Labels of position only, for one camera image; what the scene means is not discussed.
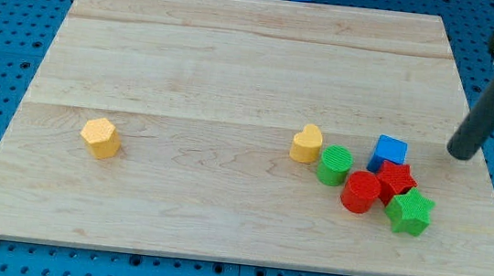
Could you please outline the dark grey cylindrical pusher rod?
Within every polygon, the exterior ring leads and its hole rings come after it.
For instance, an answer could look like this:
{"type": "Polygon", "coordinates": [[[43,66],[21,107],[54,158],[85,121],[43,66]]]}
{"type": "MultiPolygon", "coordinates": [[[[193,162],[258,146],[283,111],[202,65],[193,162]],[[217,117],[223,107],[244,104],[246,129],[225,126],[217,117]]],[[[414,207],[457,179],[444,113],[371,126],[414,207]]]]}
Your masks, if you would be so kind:
{"type": "Polygon", "coordinates": [[[450,137],[446,150],[460,161],[471,160],[494,132],[494,79],[450,137]]]}

